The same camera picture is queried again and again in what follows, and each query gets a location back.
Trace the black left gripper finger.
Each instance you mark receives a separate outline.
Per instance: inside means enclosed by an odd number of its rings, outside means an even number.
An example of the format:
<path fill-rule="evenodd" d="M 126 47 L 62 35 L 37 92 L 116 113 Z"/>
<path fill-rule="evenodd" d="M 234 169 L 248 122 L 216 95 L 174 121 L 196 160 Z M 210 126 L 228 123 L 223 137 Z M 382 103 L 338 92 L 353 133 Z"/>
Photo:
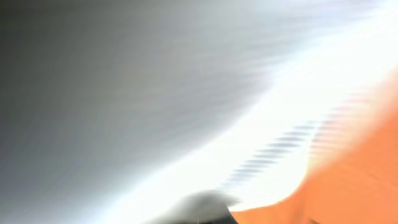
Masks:
<path fill-rule="evenodd" d="M 166 223 L 205 223 L 205 193 L 198 192 L 181 198 L 160 215 L 149 221 L 150 224 Z"/>
<path fill-rule="evenodd" d="M 204 224 L 238 224 L 229 208 L 239 203 L 235 198 L 214 196 L 205 206 Z"/>

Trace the light blue printed t-shirt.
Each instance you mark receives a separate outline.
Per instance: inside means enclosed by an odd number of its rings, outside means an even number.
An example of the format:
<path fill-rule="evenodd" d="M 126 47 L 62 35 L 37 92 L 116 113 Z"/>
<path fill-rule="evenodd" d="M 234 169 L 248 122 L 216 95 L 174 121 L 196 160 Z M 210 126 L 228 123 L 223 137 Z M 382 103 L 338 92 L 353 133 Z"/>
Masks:
<path fill-rule="evenodd" d="M 396 1 L 2 1 L 1 222 L 397 222 Z"/>

